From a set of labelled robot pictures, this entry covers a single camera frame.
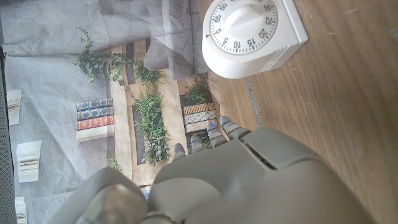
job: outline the leaves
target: leaves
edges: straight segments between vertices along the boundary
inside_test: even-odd
[[[187,106],[212,102],[211,92],[205,74],[195,77],[193,84],[186,89],[185,99],[187,100]]]
[[[121,70],[123,65],[132,65],[134,63],[133,59],[127,58],[121,53],[105,50],[90,52],[93,41],[87,30],[81,28],[79,24],[76,25],[76,29],[82,31],[84,35],[80,37],[80,40],[84,43],[85,49],[72,64],[79,66],[80,70],[88,75],[88,82],[93,83],[94,78],[105,78],[106,80],[112,79],[114,82],[118,81],[121,86],[128,87],[127,83],[120,78]]]
[[[144,86],[157,86],[165,75],[160,71],[151,71],[144,66],[141,60],[135,60],[134,76],[136,80],[141,80]]]
[[[142,161],[157,166],[170,157],[168,134],[161,116],[162,94],[157,88],[154,91],[147,89],[145,94],[138,96],[133,108],[141,115],[141,119],[134,124],[136,130],[146,138],[147,150]]]
[[[113,155],[107,154],[107,155],[105,156],[105,161],[106,161],[113,169],[116,169],[117,171],[122,172],[122,169],[120,169],[119,164],[118,164],[118,161],[116,160],[116,155],[115,155],[115,154],[113,154]]]

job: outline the book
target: book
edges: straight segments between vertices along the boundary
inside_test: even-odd
[[[211,120],[207,120],[207,121],[199,121],[196,123],[187,124],[185,126],[185,132],[190,133],[190,132],[206,129],[207,125],[210,123],[217,124],[217,119],[211,119]]]
[[[113,115],[103,116],[100,118],[91,118],[77,122],[77,130],[84,130],[88,128],[96,128],[104,125],[114,124]]]
[[[7,92],[8,125],[19,124],[22,90]]]
[[[91,100],[88,102],[77,103],[76,109],[77,111],[83,111],[83,110],[101,108],[105,106],[113,106],[113,99],[111,97],[102,100]]]
[[[113,106],[79,111],[79,112],[77,112],[77,120],[82,121],[82,120],[86,120],[86,119],[99,118],[99,117],[108,116],[108,115],[113,115]]]
[[[200,105],[186,106],[184,107],[184,115],[215,110],[215,109],[216,109],[215,103],[204,103]]]
[[[114,124],[101,126],[97,128],[89,128],[76,132],[77,142],[100,139],[109,136],[114,136]]]
[[[187,125],[187,124],[192,124],[192,123],[196,123],[199,121],[206,121],[209,119],[216,119],[216,118],[217,118],[217,115],[216,115],[215,110],[204,111],[204,112],[184,115],[184,123],[185,123],[185,125]]]

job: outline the wooden surface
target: wooden surface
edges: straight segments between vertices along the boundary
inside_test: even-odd
[[[202,19],[210,0],[197,1]],[[263,126],[324,157],[379,223],[398,223],[398,4],[295,1],[309,41],[282,68],[249,77]],[[233,119],[242,80],[222,82]]]

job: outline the gray robotic hand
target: gray robotic hand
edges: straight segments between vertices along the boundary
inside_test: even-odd
[[[254,132],[222,116],[230,141],[209,124],[157,174],[148,201],[130,180],[104,168],[86,180],[49,223],[373,223],[321,157],[271,128]]]

